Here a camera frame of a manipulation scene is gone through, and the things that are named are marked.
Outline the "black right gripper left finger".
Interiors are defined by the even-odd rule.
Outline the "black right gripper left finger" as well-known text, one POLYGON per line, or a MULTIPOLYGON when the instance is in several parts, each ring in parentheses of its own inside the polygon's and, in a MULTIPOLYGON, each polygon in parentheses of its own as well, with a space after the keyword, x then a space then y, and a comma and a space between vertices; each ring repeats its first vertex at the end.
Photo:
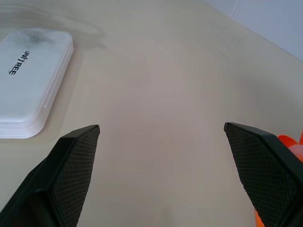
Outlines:
POLYGON ((100 128, 59 138, 0 213, 2 227, 75 227, 89 189, 100 128))

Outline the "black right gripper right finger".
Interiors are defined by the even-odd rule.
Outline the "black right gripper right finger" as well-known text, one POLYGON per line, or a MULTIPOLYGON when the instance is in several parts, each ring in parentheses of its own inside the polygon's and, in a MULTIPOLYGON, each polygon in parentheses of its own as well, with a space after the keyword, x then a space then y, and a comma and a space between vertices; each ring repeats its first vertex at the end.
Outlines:
POLYGON ((303 225, 303 164, 274 134, 227 122, 240 181, 266 227, 303 225))

